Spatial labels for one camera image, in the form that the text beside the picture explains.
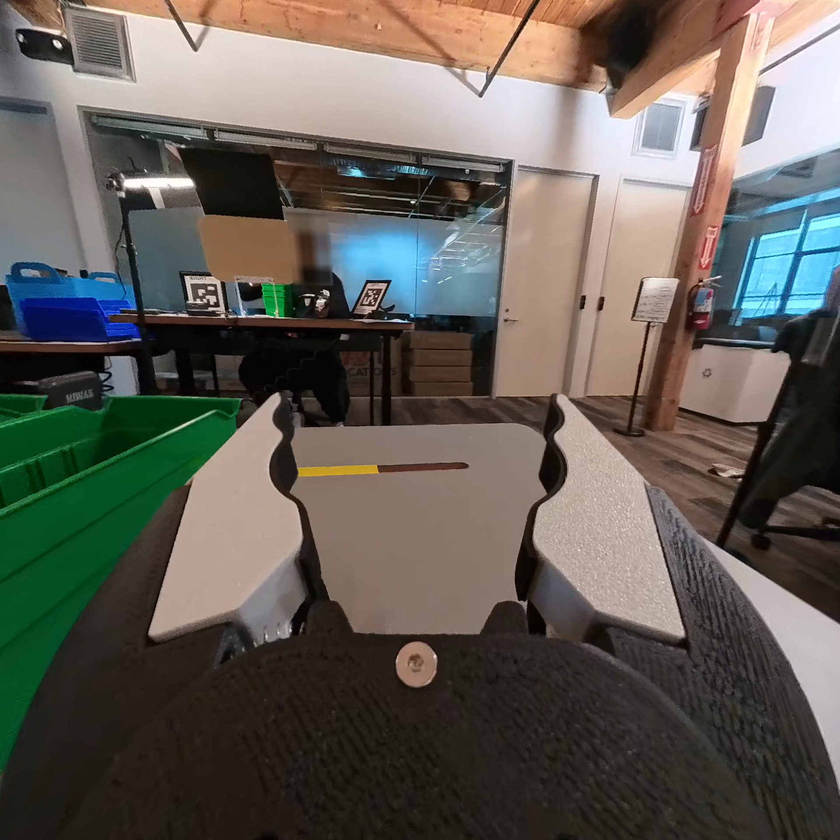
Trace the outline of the white door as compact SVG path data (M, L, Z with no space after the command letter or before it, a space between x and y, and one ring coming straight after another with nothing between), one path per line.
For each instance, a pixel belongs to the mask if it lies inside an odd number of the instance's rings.
M690 194L687 185L624 179L619 186L585 393L630 396L645 326L632 320L641 279L671 277Z
M593 175L516 169L494 396L548 396L566 384L595 191Z

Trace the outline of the black office chair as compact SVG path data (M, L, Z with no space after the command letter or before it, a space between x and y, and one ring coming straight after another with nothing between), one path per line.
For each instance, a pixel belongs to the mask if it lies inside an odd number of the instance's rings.
M721 548L726 545L733 527L737 524L741 525L741 523L739 522L739 513L742 508L742 504L749 493L749 489L753 483L753 480L757 475L758 466L762 454L764 450L768 447L768 444L770 443L774 433L780 429L784 416L786 415L785 397L790 394L789 388L792 384L792 378L793 372L790 372L788 370L785 375L780 392L775 399L775 402L771 408L768 418L764 422L760 423L758 426L757 438L755 441L755 445L752 449L752 453L748 459L747 465L744 469L744 476L740 480L738 489L736 490L735 496L730 504L728 513L717 536L716 544ZM778 524L773 525L770 522L773 514L770 516L770 519L764 526L756 530L752 530L741 525L747 530L751 531L750 542L751 545L757 550L768 550L771 546L770 537L772 535L787 535L800 539L813 539L821 542L834 543L837 543L839 540L838 518L824 518L819 525L811 527L781 526Z

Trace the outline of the red fire extinguisher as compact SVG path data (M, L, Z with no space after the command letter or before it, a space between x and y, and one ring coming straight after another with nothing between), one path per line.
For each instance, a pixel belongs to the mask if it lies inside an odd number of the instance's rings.
M688 295L686 328L700 332L709 329L714 309L715 289L721 276L699 280Z

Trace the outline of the framed fiducial tag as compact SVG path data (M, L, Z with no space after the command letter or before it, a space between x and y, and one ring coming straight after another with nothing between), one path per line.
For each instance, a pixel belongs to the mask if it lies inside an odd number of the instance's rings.
M207 272L180 271L184 310L191 317L224 318L228 315L225 284Z
M387 279L367 280L353 305L352 314L356 318L368 319L380 312L390 285L391 281Z

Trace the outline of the brown cardboard panel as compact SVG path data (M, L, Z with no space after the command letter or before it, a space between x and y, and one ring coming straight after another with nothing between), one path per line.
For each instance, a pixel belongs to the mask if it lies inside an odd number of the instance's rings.
M286 285L299 281L297 237L287 222L205 215L196 228L206 268L216 279Z

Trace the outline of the dark green jacket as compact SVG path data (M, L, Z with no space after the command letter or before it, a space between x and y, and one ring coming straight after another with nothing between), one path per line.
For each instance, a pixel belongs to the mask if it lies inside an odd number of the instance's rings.
M839 491L838 305L786 322L772 353L793 372L786 415L764 450L738 520L756 530L778 503L805 487Z

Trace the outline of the wooden post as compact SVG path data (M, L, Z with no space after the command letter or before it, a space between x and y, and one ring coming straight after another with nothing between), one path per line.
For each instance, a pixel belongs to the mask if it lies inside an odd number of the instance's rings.
M709 183L705 212L692 217L690 204L687 206L675 263L675 277L679 283L668 321L661 329L648 383L644 406L644 427L647 431L669 431L676 424L695 337L695 331L686 328L688 295L699 280L711 275L711 268L701 270L698 267L701 243L709 225L719 225L722 230L742 138L773 23L774 13L767 11L762 2L756 3L730 27L721 42L715 87L700 137L700 149L717 146L717 162Z

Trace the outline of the stack of blue bins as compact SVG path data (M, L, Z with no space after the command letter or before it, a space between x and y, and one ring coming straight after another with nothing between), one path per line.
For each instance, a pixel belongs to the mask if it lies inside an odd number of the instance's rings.
M134 310L133 290L119 274L66 276L37 262L12 264L6 276L19 331L37 342L109 343L137 340L135 324L112 322Z

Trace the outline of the stack of cardboard boxes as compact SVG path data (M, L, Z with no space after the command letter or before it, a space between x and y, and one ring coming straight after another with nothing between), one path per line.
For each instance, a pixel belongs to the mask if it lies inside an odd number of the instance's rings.
M388 340L390 363L384 365L383 339L354 333L339 352L352 396L380 396L389 370L393 396L473 396L472 337L464 332L413 331Z

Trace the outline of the wooden workbench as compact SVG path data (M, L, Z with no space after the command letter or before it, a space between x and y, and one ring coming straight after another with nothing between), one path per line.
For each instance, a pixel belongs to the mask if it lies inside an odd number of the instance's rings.
M325 340L332 335L350 336L358 342L361 335L376 336L381 352L381 424L392 424L392 341L403 333L413 331L406 320L377 320L366 318L272 318L270 316L195 316L183 313L149 314L146 310L124 310L109 317L111 322L136 325L141 333L144 349L150 353L175 354L178 392L194 396L196 384L191 353L233 355L238 351L238 339L224 339L223 335L254 334L259 339L285 340L290 336L300 340Z
M63 375L83 370L82 358L90 357L99 372L106 357L126 357L134 360L137 369L139 394L156 395L154 365L149 346L140 339L98 342L39 342L30 339L1 339L2 386L14 382L34 380L40 374Z

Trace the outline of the black wall screen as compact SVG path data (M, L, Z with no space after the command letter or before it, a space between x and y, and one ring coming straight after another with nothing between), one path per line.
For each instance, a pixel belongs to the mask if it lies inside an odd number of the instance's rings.
M269 155L187 147L180 155L205 216L284 219Z

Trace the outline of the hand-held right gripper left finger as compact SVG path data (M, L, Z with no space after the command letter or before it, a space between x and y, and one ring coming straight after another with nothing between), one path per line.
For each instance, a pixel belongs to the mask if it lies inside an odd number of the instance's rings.
M288 401L271 396L192 478L148 635L156 643L226 624L259 646L292 634L309 598L307 527Z

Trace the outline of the black equipment case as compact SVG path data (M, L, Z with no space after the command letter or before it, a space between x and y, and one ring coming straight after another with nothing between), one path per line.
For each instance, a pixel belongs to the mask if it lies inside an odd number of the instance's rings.
M99 374L93 371L15 381L3 386L3 394L37 397L41 407L46 409L75 406L98 411L104 404L102 382Z

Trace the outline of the white recycling cabinet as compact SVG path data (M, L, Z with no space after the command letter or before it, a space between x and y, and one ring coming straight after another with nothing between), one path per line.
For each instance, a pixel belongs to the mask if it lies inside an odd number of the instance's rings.
M790 366L786 353L703 343L689 354L679 407L726 424L755 425L771 411Z

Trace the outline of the long red arrow sign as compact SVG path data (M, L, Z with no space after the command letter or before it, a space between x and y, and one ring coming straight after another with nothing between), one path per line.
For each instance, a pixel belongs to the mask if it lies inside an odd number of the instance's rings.
M709 183L715 172L718 147L711 145L700 150L696 177L689 201L689 214L692 217L703 214L707 204Z

